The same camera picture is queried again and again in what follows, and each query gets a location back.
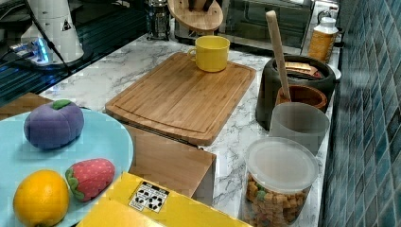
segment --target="gray cup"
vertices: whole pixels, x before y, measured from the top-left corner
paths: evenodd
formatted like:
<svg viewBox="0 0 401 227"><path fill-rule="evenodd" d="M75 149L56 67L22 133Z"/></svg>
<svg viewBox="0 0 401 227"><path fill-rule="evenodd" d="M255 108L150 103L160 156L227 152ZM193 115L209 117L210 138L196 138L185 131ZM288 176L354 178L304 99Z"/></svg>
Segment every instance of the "gray cup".
<svg viewBox="0 0 401 227"><path fill-rule="evenodd" d="M301 102L286 102L274 107L269 136L298 142L316 155L328 127L327 116L317 108Z"/></svg>

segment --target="snack jar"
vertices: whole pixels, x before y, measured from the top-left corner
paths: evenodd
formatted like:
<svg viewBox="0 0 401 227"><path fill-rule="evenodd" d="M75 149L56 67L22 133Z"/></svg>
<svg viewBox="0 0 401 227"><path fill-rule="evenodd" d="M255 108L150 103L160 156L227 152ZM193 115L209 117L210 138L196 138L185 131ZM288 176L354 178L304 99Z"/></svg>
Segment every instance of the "snack jar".
<svg viewBox="0 0 401 227"><path fill-rule="evenodd" d="M240 218L255 227L292 224L318 177L314 155L292 140L266 137L248 147L245 162Z"/></svg>

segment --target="toy strawberry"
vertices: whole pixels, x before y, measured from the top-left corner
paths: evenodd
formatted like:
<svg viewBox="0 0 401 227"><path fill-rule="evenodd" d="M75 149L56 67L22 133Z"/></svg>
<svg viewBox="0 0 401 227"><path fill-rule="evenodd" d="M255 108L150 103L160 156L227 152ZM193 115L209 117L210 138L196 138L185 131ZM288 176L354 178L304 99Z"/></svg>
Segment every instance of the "toy strawberry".
<svg viewBox="0 0 401 227"><path fill-rule="evenodd" d="M114 172L109 160L97 158L73 164L65 171L65 179L78 200L90 201L113 181Z"/></svg>

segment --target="orange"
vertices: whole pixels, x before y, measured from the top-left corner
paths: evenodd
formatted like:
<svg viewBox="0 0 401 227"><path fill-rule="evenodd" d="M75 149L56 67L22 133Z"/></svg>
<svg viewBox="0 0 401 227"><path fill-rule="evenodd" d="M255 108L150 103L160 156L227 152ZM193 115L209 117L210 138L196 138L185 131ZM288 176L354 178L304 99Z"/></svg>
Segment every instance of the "orange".
<svg viewBox="0 0 401 227"><path fill-rule="evenodd" d="M15 216L25 226L49 227L59 223L68 210L68 187L53 170L39 170L18 185L14 195Z"/></svg>

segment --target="yellow box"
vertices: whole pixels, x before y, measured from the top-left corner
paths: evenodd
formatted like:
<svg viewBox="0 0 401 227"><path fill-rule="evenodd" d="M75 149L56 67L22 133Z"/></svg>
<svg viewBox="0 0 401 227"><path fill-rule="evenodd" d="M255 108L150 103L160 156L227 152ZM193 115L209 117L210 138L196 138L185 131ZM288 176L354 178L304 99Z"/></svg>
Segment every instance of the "yellow box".
<svg viewBox="0 0 401 227"><path fill-rule="evenodd" d="M250 227L251 225L127 172L102 195L78 227Z"/></svg>

